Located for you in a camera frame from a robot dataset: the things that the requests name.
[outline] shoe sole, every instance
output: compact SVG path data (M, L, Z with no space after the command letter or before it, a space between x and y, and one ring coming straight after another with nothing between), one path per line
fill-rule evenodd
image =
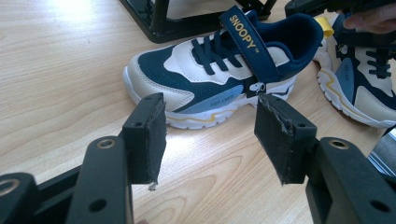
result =
M132 80L128 74L128 68L125 67L123 70L123 82L128 90L129 95L133 99L133 101L138 104L141 100L141 97L138 96L133 88ZM286 100L294 86L296 76L282 81L281 83L276 84L267 84L268 91L267 93L273 94L283 100ZM254 107L257 106L258 97L250 97L247 98L245 94L241 94L237 99L232 101L230 104L223 106L221 108L208 110L206 112L197 113L197 114L179 114L175 112L165 111L166 123L172 127L179 129L202 129L213 127L216 124L222 123L224 120L229 118L233 112L235 112L239 106L242 105L252 105Z
M330 55L323 49L319 49L319 51L317 55L320 54L320 57L317 57L317 55L314 57L314 60L317 61L321 67L320 71L318 71L318 83L327 100L329 100L336 109L358 122L375 128L386 129L396 125L396 121L372 119L350 103L343 94L335 73L331 69L322 66L324 64L330 64L328 61L331 59Z

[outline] shoelace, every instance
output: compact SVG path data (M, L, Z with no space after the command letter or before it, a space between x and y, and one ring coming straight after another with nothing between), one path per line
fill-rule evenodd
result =
M219 66L221 71L228 71L228 67L223 61L224 58L227 58L233 66L242 67L242 64L235 58L235 52L224 48L221 45L221 41L220 31L214 33L213 41L210 41L209 36L204 37L204 44L202 46L196 39L191 41L197 58L201 61L206 73L210 76L215 75L213 68L210 66L213 62Z
M375 59L374 61L367 62L371 66L375 67L374 70L369 70L369 74L376 75L378 78L391 76L388 60L396 58L396 53L394 51L389 49L377 49L376 52L366 51L366 55Z

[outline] human hand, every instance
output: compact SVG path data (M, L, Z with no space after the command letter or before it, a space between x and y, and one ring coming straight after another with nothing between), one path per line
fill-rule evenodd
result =
M395 31L396 3L354 13L344 21L344 27L361 29L374 34L387 34Z

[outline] sneaker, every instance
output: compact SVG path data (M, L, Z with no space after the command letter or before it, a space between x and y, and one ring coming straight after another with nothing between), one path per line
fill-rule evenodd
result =
M232 7L220 19L224 29L213 35L135 55L123 71L132 99L163 92L171 126L211 127L241 105L257 105L261 92L287 99L323 38L303 14L261 23L255 11Z
M338 15L331 21L334 35L322 41L314 57L321 67L319 86L334 107L354 120L380 129L393 127L396 97L389 59L396 54L384 46L375 48L368 33L346 30L345 18Z

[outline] black metal bracket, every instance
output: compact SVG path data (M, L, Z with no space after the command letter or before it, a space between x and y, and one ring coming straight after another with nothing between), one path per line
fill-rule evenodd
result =
M291 0L285 5L286 16L305 13L311 16L343 10L344 12L360 12L394 3L395 0Z
M285 101L259 97L255 134L282 184L302 184L314 223L394 223L396 182L344 139L316 139L317 127Z
M162 93L145 97L119 136L91 142L81 166L40 185L0 176L0 223L134 223L132 184L157 183L165 150Z
M172 20L168 18L169 0L120 0L140 29L154 43L200 35L220 29L219 16L209 13ZM256 10L261 20L267 20L276 0L236 0L245 10Z

